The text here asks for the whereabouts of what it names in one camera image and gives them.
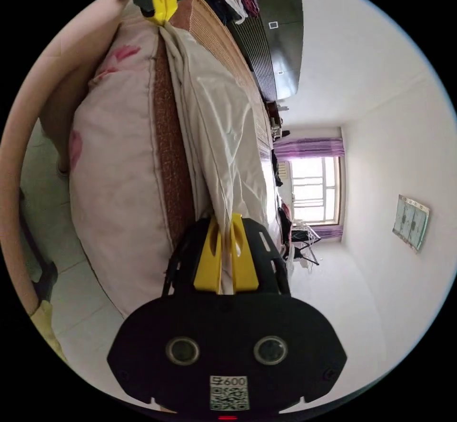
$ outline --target white wall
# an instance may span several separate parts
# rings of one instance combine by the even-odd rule
[[[313,246],[320,263],[312,273],[294,262],[292,296],[318,309],[332,324],[348,361],[335,387],[315,402],[289,411],[319,406],[343,397],[378,378],[385,368],[386,351],[373,296],[357,265],[341,243]]]
[[[281,102],[286,127],[356,119],[420,73],[408,39],[366,0],[303,0],[303,26],[298,93]]]
[[[343,127],[343,244],[378,307],[388,366],[402,360],[441,307],[457,261],[457,131],[435,77]],[[419,254],[392,233],[398,195],[431,208]]]
[[[281,115],[284,120],[284,130],[290,130],[290,135],[282,138],[280,141],[286,141],[289,138],[338,138],[341,136],[341,127],[315,127],[306,124],[287,125],[286,119]]]

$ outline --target yellow cloth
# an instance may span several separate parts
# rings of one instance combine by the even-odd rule
[[[51,317],[52,317],[52,305],[43,300],[35,311],[35,313],[30,316],[33,324],[36,329],[40,332],[41,336],[46,340],[46,342],[51,346],[53,351],[65,362],[68,364],[65,355],[63,354],[62,347],[58,342],[56,335],[54,334],[51,326]]]

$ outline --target pink flower pattern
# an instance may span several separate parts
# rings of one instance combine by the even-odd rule
[[[69,154],[70,154],[70,170],[74,170],[76,164],[78,163],[79,157],[82,152],[82,138],[81,134],[72,130],[70,132],[70,141],[69,141]]]
[[[117,71],[123,70],[120,63],[137,54],[141,50],[140,46],[124,45],[120,48],[114,49],[103,62],[103,70],[98,72],[95,78],[90,82],[90,86],[95,86],[110,73],[116,73]]]

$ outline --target camera lens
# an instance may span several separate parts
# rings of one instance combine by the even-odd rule
[[[198,344],[190,338],[174,338],[167,344],[167,357],[176,365],[192,365],[200,355]]]
[[[266,336],[254,347],[254,356],[263,365],[277,365],[286,358],[286,355],[286,342],[277,336]]]

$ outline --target label sticker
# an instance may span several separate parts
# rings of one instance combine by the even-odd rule
[[[246,376],[210,376],[210,407],[214,411],[246,411],[249,409]]]

